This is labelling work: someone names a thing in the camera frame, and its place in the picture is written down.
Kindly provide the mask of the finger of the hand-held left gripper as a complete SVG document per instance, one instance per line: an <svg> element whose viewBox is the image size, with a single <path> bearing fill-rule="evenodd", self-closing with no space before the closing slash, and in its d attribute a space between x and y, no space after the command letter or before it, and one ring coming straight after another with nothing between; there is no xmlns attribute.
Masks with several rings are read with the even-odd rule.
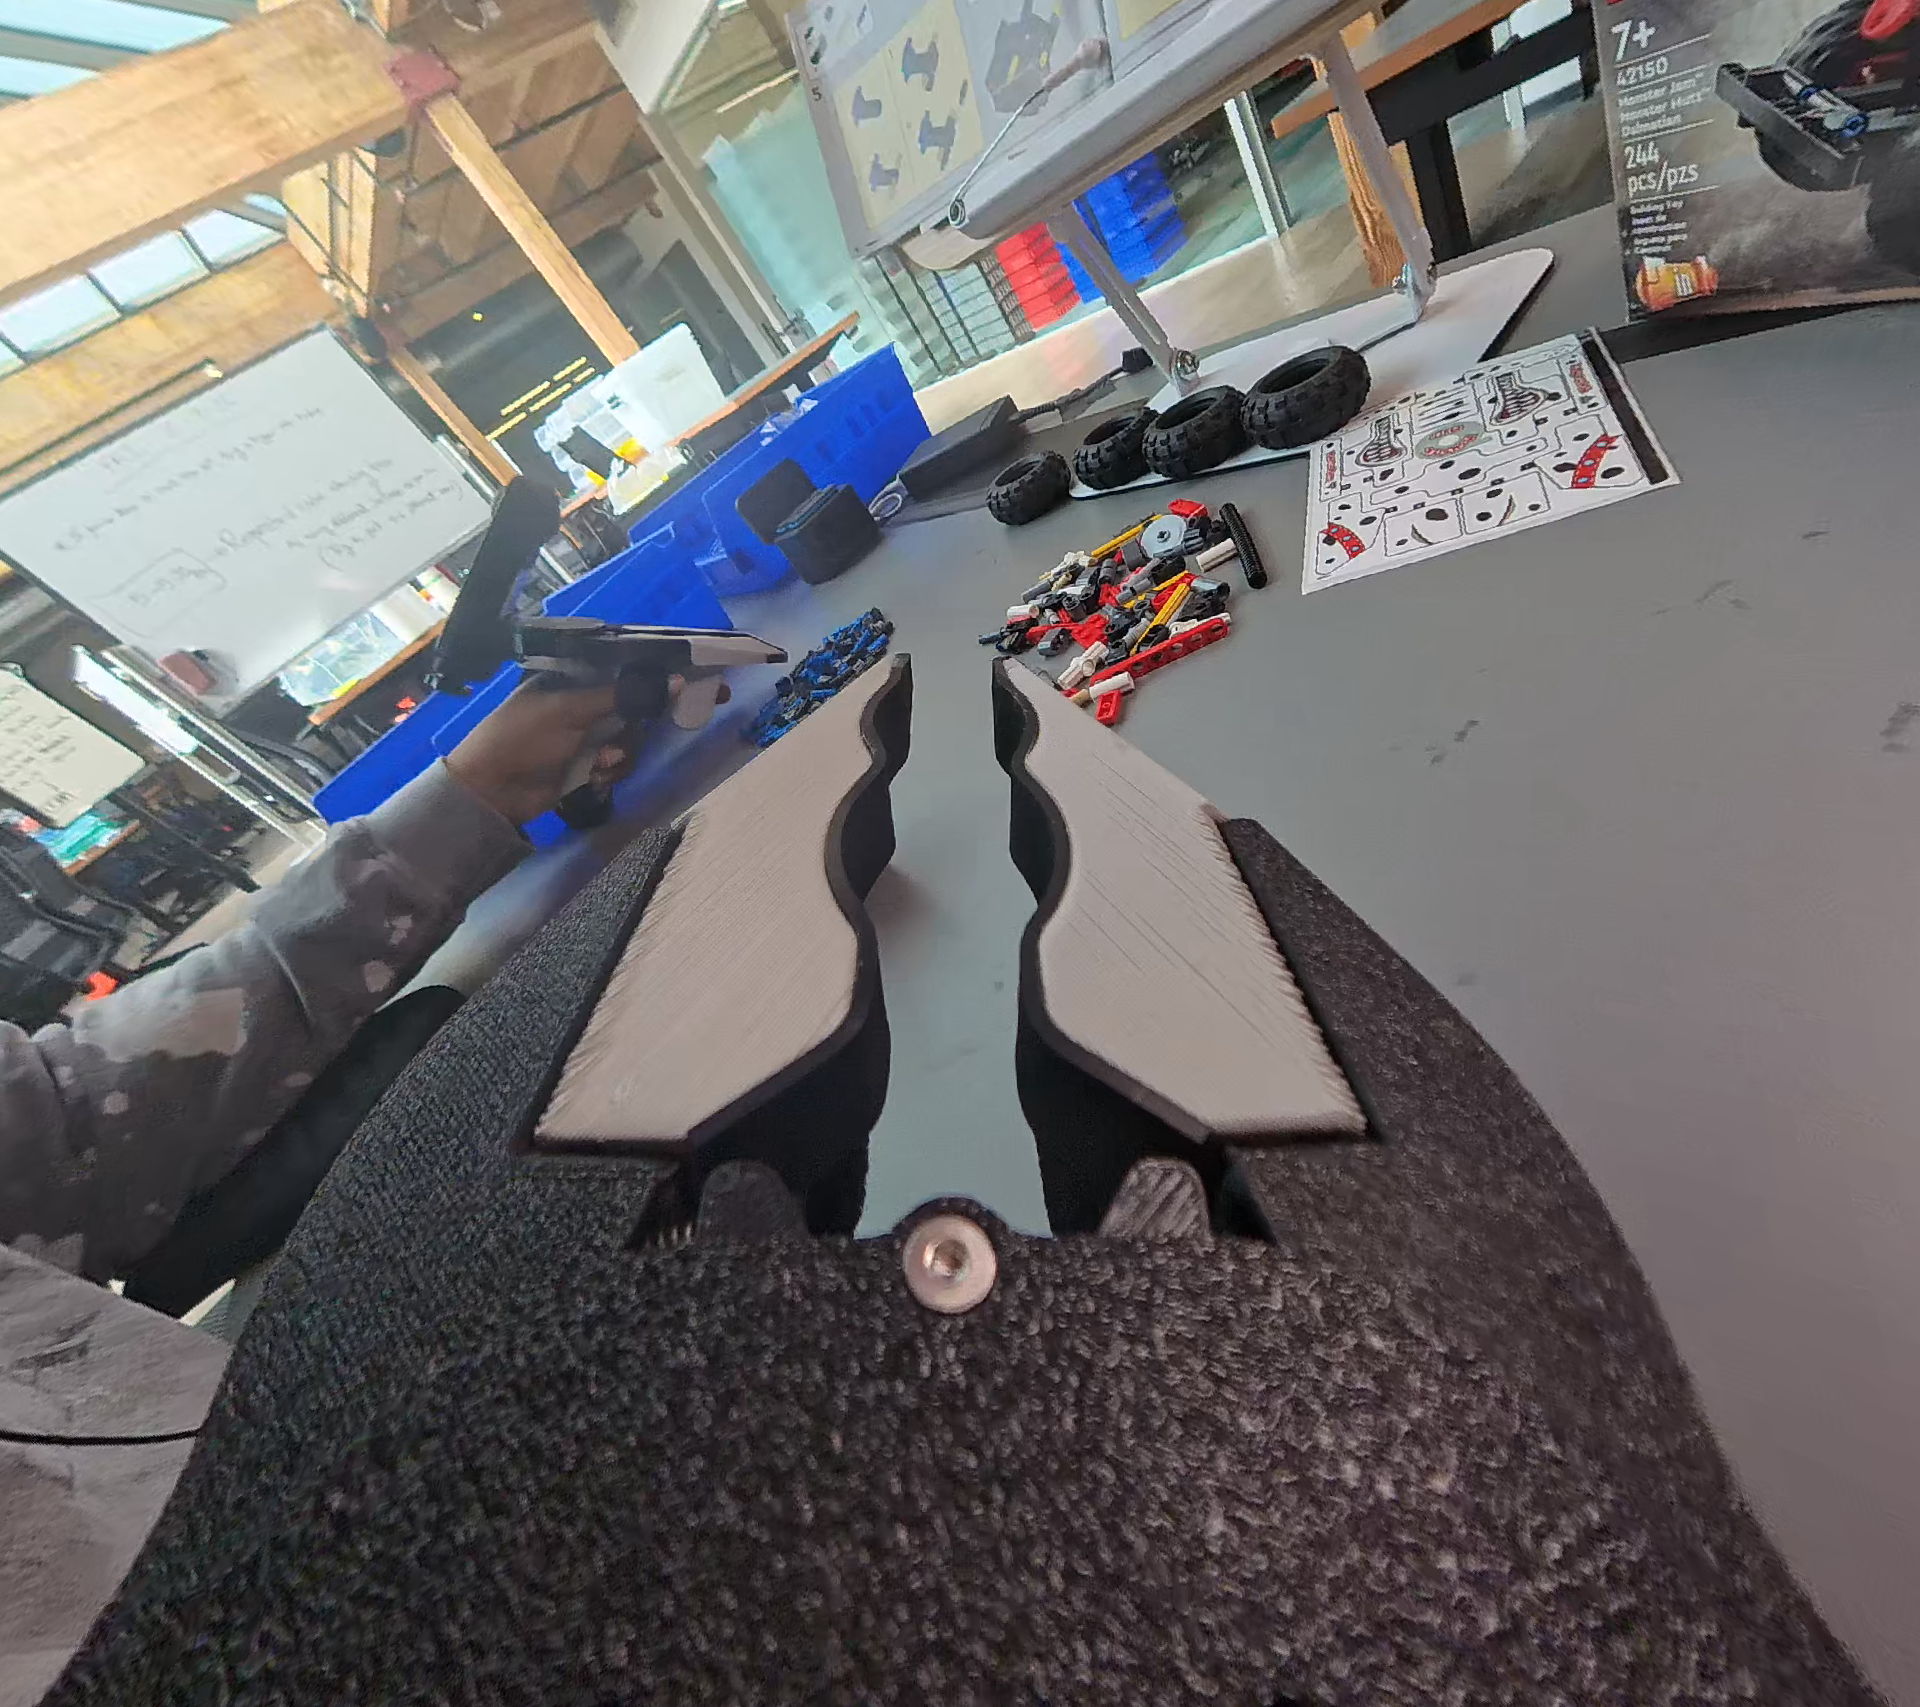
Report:
<svg viewBox="0 0 1920 1707"><path fill-rule="evenodd" d="M598 649L617 672L642 676L730 676L732 671L791 661L782 644L735 628L609 624L598 631Z"/></svg>

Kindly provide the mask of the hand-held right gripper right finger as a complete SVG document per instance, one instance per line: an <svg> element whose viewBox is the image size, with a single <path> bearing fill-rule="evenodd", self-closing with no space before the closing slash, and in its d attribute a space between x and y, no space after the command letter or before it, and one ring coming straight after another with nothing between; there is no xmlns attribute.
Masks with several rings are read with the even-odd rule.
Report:
<svg viewBox="0 0 1920 1707"><path fill-rule="evenodd" d="M1052 1059L1194 1145L1358 1138L1366 1112L1227 817L1024 665L997 665L1020 1014Z"/></svg>

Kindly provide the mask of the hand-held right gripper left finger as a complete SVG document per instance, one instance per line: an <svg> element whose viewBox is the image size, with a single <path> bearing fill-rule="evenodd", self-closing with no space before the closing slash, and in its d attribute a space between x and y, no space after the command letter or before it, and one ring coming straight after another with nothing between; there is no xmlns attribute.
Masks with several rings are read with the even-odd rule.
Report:
<svg viewBox="0 0 1920 1707"><path fill-rule="evenodd" d="M913 665L889 654L683 816L572 1052L550 1154L854 1154L893 1036L868 912L897 852Z"/></svg>

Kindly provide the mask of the person's left forearm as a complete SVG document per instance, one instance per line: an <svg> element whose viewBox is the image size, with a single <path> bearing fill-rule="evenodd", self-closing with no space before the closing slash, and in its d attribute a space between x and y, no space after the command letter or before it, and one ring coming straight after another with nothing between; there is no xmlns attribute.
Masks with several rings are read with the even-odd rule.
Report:
<svg viewBox="0 0 1920 1707"><path fill-rule="evenodd" d="M226 935L67 1020L3 1023L3 1247L125 1276L527 852L435 762Z"/></svg>

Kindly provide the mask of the person's left hand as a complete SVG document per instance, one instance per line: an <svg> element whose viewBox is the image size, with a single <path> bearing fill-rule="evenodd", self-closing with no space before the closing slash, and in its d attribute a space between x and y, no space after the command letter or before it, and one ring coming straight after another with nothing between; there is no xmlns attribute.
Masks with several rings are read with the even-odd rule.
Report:
<svg viewBox="0 0 1920 1707"><path fill-rule="evenodd" d="M446 762L509 827L527 828L577 787L612 797L638 762L638 725L612 684L524 680Z"/></svg>

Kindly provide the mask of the black battery charger case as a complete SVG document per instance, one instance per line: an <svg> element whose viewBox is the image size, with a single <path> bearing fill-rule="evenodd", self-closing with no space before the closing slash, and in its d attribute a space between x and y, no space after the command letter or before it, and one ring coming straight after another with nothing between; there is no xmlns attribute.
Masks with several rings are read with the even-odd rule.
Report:
<svg viewBox="0 0 1920 1707"><path fill-rule="evenodd" d="M735 494L732 507L813 588L842 576L882 543L882 524L858 489L819 483L794 459L768 467Z"/></svg>

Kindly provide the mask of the black power adapter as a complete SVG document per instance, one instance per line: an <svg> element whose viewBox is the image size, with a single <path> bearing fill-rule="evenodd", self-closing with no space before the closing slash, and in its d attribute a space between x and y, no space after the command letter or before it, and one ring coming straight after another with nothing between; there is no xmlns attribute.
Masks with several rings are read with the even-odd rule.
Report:
<svg viewBox="0 0 1920 1707"><path fill-rule="evenodd" d="M960 422L930 435L901 467L901 492L913 502L930 502L971 483L979 473L1011 465L1026 437L1026 414L1011 397L975 410Z"/></svg>

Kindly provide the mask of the large whiteboard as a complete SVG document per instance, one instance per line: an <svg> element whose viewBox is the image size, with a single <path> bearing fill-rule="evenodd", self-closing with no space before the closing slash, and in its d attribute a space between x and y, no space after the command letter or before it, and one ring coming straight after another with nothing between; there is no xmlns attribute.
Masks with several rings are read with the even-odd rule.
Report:
<svg viewBox="0 0 1920 1707"><path fill-rule="evenodd" d="M491 522L326 329L3 499L3 559L215 699L270 684Z"/></svg>

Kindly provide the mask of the pile of mixed toy bricks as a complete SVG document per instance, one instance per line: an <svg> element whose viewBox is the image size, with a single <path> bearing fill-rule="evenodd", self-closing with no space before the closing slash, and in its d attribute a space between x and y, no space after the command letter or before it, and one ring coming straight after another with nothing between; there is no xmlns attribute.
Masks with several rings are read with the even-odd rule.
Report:
<svg viewBox="0 0 1920 1707"><path fill-rule="evenodd" d="M1244 602L1268 585L1245 511L1179 498L1097 547L1068 551L979 649L1026 661L1076 712L1120 728L1148 680L1225 644Z"/></svg>

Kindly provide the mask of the small whiteboard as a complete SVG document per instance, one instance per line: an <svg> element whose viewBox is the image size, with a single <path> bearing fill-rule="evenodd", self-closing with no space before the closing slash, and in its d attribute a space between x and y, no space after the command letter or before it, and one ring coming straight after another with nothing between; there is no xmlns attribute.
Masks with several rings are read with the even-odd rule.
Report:
<svg viewBox="0 0 1920 1707"><path fill-rule="evenodd" d="M63 828L148 771L144 756L3 665L3 794Z"/></svg>

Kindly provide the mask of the black office chair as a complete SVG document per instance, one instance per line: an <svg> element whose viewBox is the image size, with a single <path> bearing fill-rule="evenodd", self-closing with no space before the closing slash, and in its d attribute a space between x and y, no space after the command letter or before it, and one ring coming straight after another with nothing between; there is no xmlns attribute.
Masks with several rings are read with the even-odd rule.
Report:
<svg viewBox="0 0 1920 1707"><path fill-rule="evenodd" d="M88 891L34 838L3 827L3 1020L40 1030L75 999L133 979L136 912Z"/></svg>

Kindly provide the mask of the stack of small storage bins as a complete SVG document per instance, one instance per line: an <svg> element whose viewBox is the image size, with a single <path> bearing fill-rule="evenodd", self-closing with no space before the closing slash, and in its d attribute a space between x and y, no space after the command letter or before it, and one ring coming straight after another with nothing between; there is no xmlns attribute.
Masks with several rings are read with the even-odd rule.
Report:
<svg viewBox="0 0 1920 1707"><path fill-rule="evenodd" d="M1076 200L1129 282L1160 271L1188 242L1188 222L1159 153L1148 153ZM1020 322L1042 333L1100 290L1086 263L1063 248L1046 226L1024 227L997 245L997 271Z"/></svg>

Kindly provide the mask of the white sticker sheet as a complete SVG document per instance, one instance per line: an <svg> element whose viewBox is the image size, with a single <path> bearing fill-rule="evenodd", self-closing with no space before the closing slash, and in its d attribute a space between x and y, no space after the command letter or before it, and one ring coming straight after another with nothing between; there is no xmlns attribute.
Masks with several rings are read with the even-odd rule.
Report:
<svg viewBox="0 0 1920 1707"><path fill-rule="evenodd" d="M1373 407L1308 450L1304 592L1556 526L1680 473L1595 333Z"/></svg>

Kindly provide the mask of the wooden side table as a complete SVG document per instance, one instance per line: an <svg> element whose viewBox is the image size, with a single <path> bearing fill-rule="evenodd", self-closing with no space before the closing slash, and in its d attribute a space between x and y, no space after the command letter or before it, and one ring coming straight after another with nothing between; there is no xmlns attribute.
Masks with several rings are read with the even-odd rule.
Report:
<svg viewBox="0 0 1920 1707"><path fill-rule="evenodd" d="M1591 0L1408 0L1358 43L1355 74L1441 260L1474 249L1451 120L1577 63L1598 82Z"/></svg>

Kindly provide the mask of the toy truck set box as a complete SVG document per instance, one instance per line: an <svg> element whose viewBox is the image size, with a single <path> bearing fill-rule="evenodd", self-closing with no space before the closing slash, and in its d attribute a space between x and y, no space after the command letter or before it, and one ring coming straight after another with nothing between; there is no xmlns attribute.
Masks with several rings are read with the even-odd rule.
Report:
<svg viewBox="0 0 1920 1707"><path fill-rule="evenodd" d="M1591 0L1628 317L1917 297L1917 0Z"/></svg>

